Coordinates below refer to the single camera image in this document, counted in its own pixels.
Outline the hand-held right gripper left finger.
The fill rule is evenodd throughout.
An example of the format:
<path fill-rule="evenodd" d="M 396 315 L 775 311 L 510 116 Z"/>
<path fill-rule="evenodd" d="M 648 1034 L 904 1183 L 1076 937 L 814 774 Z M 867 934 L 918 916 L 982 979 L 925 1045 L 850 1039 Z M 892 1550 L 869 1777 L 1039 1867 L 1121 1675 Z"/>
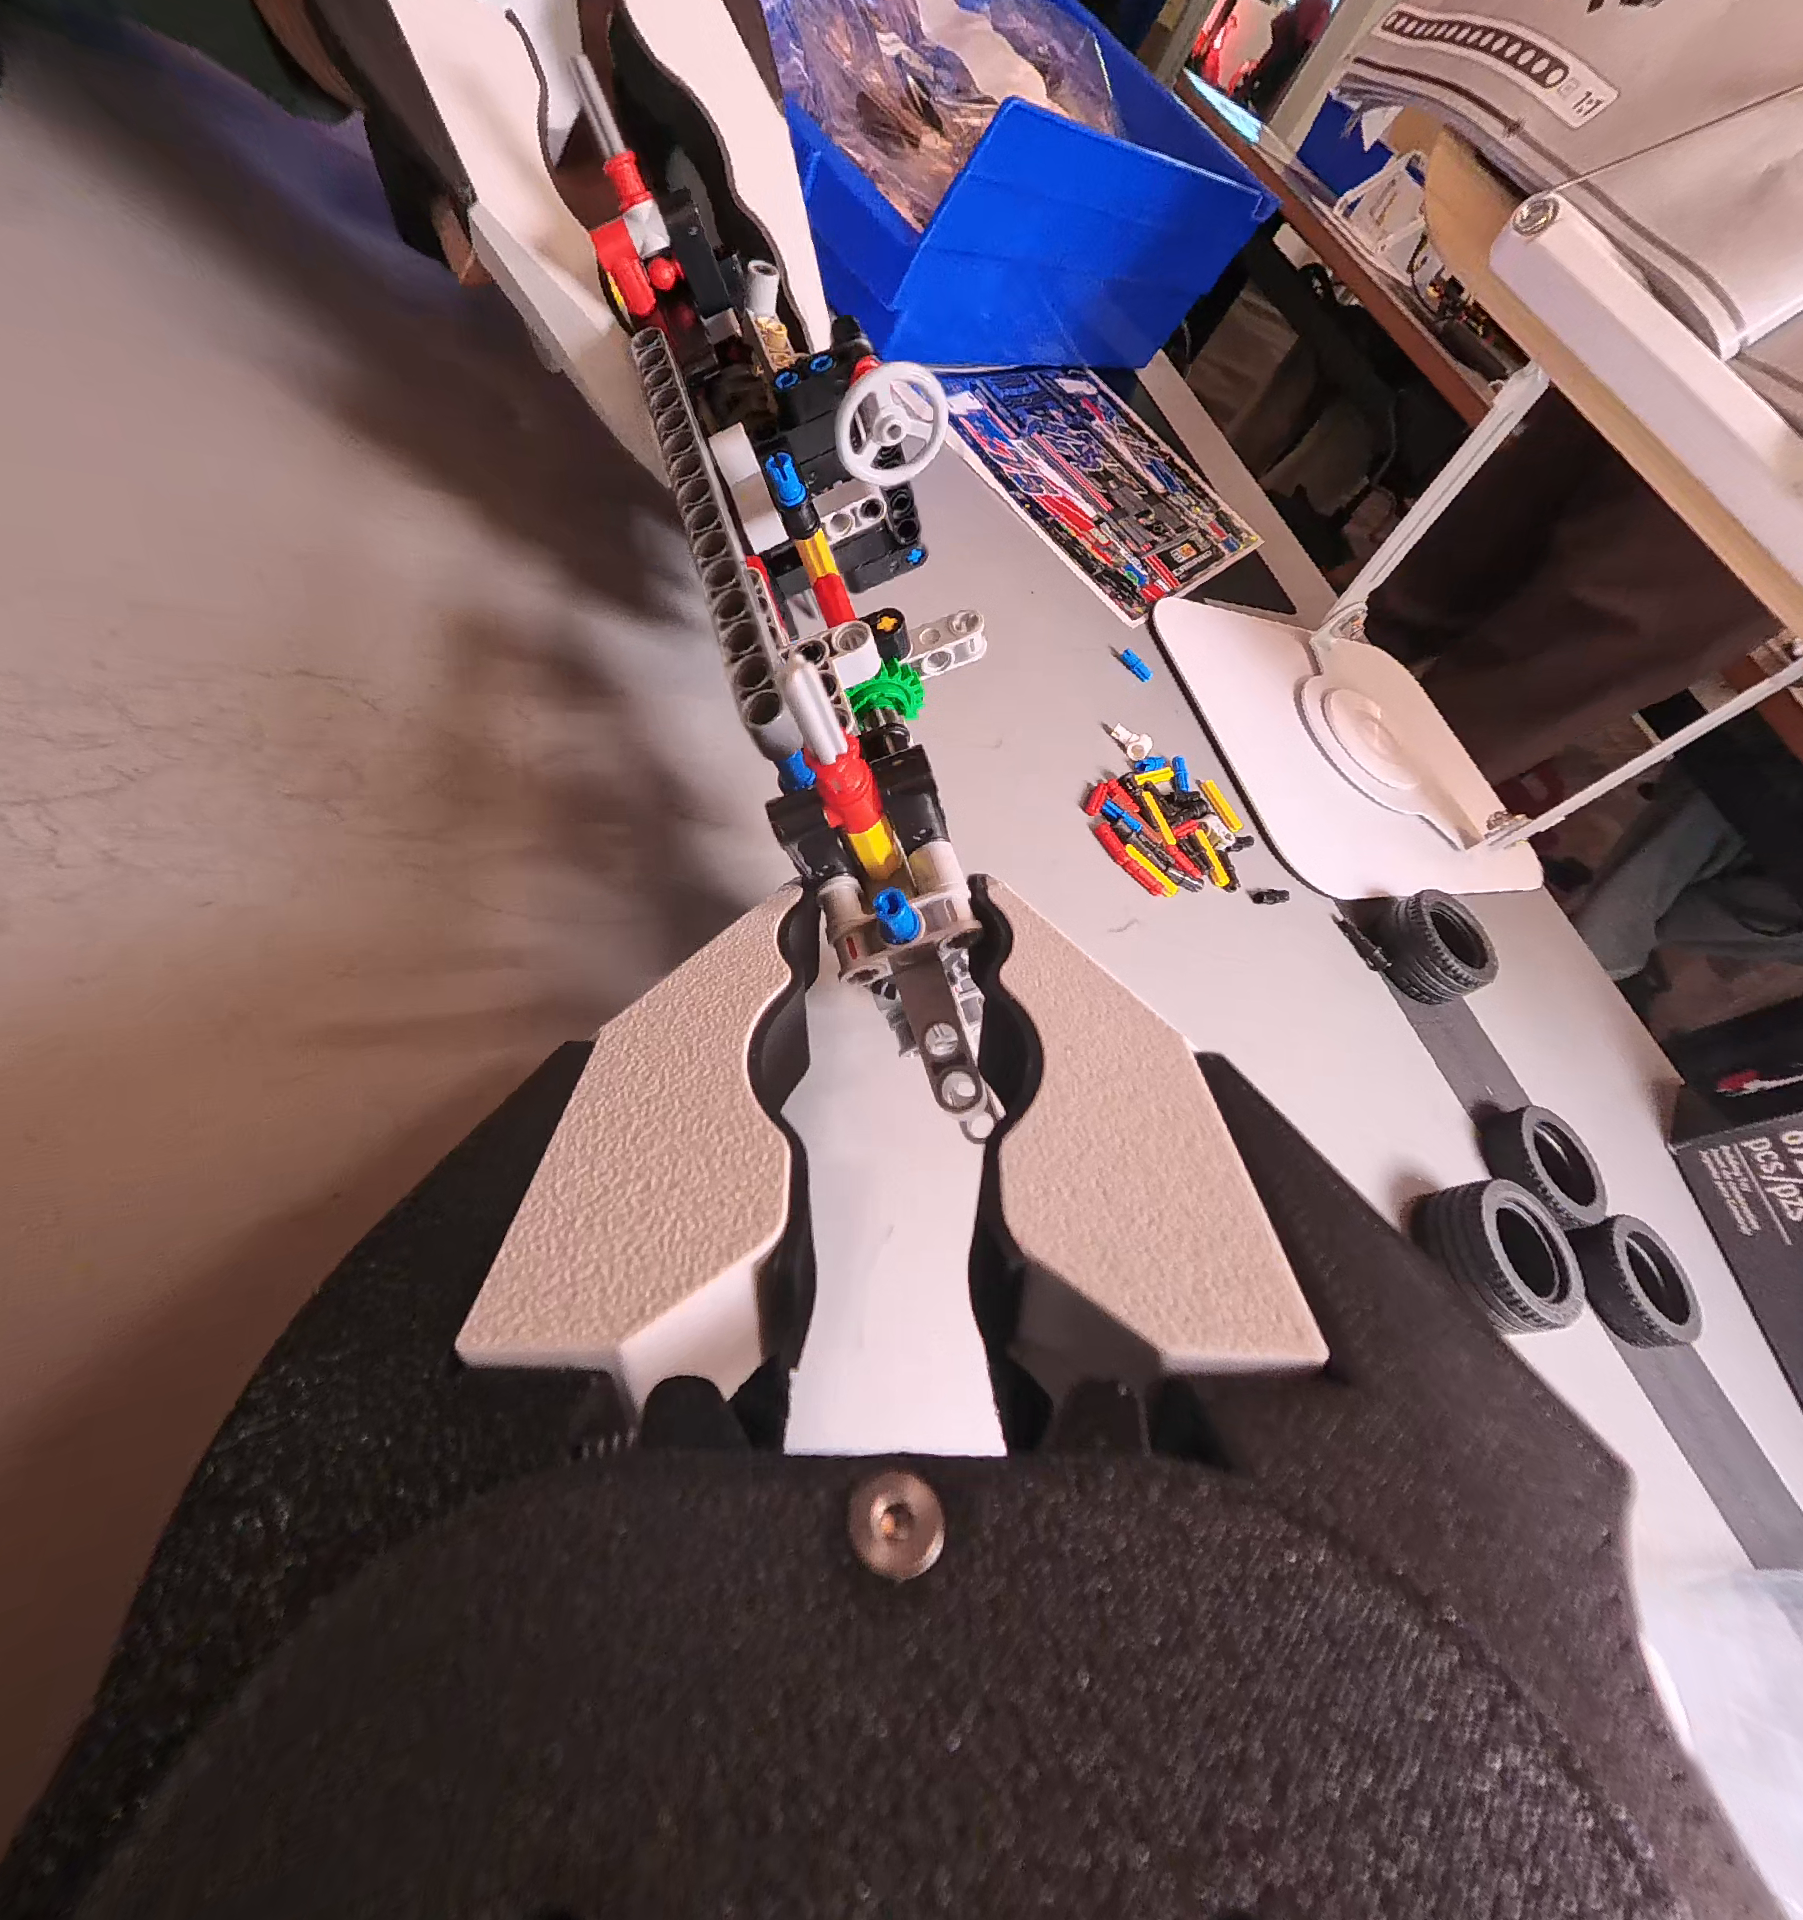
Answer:
<path fill-rule="evenodd" d="M 814 1307 L 808 1073 L 817 914 L 776 887 L 606 1021 L 529 1178 L 457 1360 L 604 1377 L 639 1423 L 702 1380 L 781 1449 Z"/>

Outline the brown wooden table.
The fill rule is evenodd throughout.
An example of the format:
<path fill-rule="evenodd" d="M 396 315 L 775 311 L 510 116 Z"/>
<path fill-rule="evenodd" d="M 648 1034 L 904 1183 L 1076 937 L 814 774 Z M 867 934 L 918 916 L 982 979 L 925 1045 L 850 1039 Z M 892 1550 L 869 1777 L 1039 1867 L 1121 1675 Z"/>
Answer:
<path fill-rule="evenodd" d="M 1205 86 L 1192 69 L 1173 79 L 1173 95 L 1279 205 L 1281 217 L 1302 244 L 1342 287 L 1352 294 L 1416 370 L 1430 383 L 1450 409 L 1474 428 L 1489 416 L 1495 383 L 1456 360 L 1421 316 L 1410 296 L 1353 246 L 1345 226 L 1334 217 L 1321 179 L 1266 131 L 1245 108 Z"/>

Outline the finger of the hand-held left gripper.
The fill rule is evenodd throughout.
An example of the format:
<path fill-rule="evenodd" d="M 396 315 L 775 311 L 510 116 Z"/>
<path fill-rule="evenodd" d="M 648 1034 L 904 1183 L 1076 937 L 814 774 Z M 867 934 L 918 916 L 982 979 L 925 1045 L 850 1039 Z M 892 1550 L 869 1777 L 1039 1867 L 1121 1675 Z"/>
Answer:
<path fill-rule="evenodd" d="M 781 271 L 781 289 L 808 346 L 833 337 L 794 139 L 773 78 L 759 4 L 627 2 L 627 34 L 685 101 L 680 143 L 715 167 L 733 213 L 758 231 Z"/>
<path fill-rule="evenodd" d="M 541 141 L 544 89 L 529 45 L 475 2 L 395 2 L 393 18 L 458 164 L 481 267 L 604 426 L 660 463 L 627 335 L 600 294 L 598 259 L 561 197 Z"/>

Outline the white stand base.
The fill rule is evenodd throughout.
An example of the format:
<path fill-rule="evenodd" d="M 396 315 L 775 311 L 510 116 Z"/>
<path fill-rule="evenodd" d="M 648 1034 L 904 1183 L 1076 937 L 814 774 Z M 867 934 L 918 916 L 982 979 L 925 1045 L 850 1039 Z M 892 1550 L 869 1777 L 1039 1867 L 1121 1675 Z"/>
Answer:
<path fill-rule="evenodd" d="M 1332 900 L 1534 893 L 1536 855 L 1494 849 L 1498 794 L 1381 649 L 1173 596 L 1152 633 L 1273 853 Z"/>

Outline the blue plastic bin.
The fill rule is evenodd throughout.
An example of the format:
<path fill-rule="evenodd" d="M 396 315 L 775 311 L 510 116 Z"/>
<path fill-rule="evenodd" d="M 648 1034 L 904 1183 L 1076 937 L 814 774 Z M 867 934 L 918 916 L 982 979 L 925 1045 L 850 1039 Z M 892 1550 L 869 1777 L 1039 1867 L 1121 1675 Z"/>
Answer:
<path fill-rule="evenodd" d="M 1123 135 L 1012 102 L 923 231 L 784 99 L 827 298 L 891 360 L 1143 369 L 1273 217 L 1104 24 L 1062 7 L 1103 45 Z"/>

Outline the black lego set box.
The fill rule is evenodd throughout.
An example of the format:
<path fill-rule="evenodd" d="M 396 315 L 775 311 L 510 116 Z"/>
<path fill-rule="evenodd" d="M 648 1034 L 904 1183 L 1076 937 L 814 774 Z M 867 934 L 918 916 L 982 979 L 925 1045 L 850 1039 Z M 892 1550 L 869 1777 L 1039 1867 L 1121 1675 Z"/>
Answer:
<path fill-rule="evenodd" d="M 1683 1090 L 1672 1155 L 1803 1410 L 1803 1044 Z"/>

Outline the lego car chassis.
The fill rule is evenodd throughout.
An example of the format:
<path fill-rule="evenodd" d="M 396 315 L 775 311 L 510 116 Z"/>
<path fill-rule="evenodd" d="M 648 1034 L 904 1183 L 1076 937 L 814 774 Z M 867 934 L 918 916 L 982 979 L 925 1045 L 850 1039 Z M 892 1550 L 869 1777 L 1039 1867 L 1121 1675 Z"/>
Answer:
<path fill-rule="evenodd" d="M 875 515 L 910 503 L 944 446 L 944 396 L 922 369 L 883 367 L 852 321 L 800 351 L 776 267 L 725 246 L 689 188 L 656 193 L 593 61 L 571 69 L 616 195 L 616 217 L 589 231 L 600 285 L 629 332 L 727 689 L 776 774 L 770 829 L 817 903 L 840 982 L 898 1022 L 937 1108 L 982 1144 L 1001 1118 L 970 978 L 982 925 L 910 727 L 919 669 L 970 662 L 982 623 L 857 613 L 820 515 L 840 478 L 875 492 Z"/>

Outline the colourful sticker sheet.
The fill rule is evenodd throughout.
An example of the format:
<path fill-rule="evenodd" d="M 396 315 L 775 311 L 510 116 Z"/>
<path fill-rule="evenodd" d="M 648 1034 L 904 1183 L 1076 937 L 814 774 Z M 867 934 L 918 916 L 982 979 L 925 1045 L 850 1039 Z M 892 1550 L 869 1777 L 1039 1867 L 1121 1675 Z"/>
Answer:
<path fill-rule="evenodd" d="M 1097 373 L 947 373 L 940 386 L 948 438 L 1127 628 L 1262 544 Z"/>

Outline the pile of lego pins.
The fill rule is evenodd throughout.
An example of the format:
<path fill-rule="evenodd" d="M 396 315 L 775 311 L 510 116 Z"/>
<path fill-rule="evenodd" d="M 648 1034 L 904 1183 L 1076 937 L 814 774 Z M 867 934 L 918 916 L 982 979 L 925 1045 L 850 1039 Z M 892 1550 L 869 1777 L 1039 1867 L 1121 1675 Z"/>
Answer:
<path fill-rule="evenodd" d="M 1240 858 L 1256 838 L 1186 756 L 1143 754 L 1091 777 L 1079 813 L 1104 856 L 1151 898 L 1242 892 Z"/>

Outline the black rubber tire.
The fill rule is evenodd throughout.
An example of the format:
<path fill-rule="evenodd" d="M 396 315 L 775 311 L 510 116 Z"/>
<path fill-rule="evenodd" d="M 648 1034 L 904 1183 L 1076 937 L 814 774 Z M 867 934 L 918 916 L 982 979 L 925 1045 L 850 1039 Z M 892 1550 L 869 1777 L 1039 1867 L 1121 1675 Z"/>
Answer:
<path fill-rule="evenodd" d="M 1498 979 L 1498 951 L 1465 900 L 1423 892 L 1386 900 L 1372 939 L 1393 990 L 1418 1005 L 1474 995 Z"/>
<path fill-rule="evenodd" d="M 1700 1303 L 1675 1251 L 1649 1225 L 1614 1215 L 1567 1237 L 1587 1305 L 1622 1345 L 1640 1352 L 1692 1348 Z"/>
<path fill-rule="evenodd" d="M 1584 1313 L 1584 1278 L 1564 1229 L 1511 1181 L 1423 1197 L 1412 1237 L 1501 1333 L 1560 1333 Z"/>
<path fill-rule="evenodd" d="M 1539 1202 L 1567 1232 L 1608 1218 L 1608 1188 L 1583 1137 L 1556 1112 L 1526 1103 L 1486 1112 L 1477 1135 L 1489 1173 Z"/>

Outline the clear plastic bag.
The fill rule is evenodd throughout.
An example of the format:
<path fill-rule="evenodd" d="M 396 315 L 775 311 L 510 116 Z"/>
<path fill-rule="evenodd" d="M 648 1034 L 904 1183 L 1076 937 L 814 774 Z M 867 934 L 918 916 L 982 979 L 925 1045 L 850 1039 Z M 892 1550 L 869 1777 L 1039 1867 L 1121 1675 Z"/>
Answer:
<path fill-rule="evenodd" d="M 1098 36 L 1052 2 L 766 2 L 783 96 L 913 231 L 1019 102 L 1123 135 Z"/>

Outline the white stand frame bar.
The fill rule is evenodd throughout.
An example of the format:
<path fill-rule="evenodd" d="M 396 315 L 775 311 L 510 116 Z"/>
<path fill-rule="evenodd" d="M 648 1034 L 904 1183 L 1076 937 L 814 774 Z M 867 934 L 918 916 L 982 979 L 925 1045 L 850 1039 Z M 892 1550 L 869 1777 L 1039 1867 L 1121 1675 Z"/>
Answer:
<path fill-rule="evenodd" d="M 1556 829 L 1803 680 L 1803 438 L 1633 274 L 1564 191 L 1520 202 L 1490 240 L 1489 263 L 1465 268 L 1467 289 L 1514 309 L 1499 326 L 1528 364 L 1499 384 L 1489 413 L 1399 515 L 1314 633 L 1317 674 L 1297 689 L 1321 754 L 1356 790 L 1429 827 L 1443 849 L 1484 860 Z M 1477 767 L 1418 689 L 1368 692 L 1361 667 L 1382 667 L 1367 645 L 1368 599 L 1465 492 L 1547 389 L 1571 396 L 1660 497 L 1763 599 L 1801 647 L 1727 703 L 1615 767 L 1534 819 L 1465 785 Z"/>

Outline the white printed box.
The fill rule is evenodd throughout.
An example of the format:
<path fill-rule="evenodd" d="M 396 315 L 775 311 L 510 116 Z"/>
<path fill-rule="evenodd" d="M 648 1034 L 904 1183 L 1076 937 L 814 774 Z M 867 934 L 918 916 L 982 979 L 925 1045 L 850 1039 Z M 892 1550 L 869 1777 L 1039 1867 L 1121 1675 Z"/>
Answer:
<path fill-rule="evenodd" d="M 1342 95 L 1441 116 L 1721 358 L 1803 384 L 1803 2 L 1392 4 Z"/>

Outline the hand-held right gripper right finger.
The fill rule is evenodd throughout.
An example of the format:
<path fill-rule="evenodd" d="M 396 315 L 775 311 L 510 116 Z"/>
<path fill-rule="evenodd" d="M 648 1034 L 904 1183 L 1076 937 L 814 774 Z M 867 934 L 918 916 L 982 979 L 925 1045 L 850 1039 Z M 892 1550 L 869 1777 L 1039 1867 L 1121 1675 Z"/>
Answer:
<path fill-rule="evenodd" d="M 1172 1383 L 1309 1380 L 1328 1345 L 1193 1045 L 998 877 L 975 877 L 982 1150 L 971 1316 L 1008 1449 L 1079 1396 L 1147 1439 Z"/>

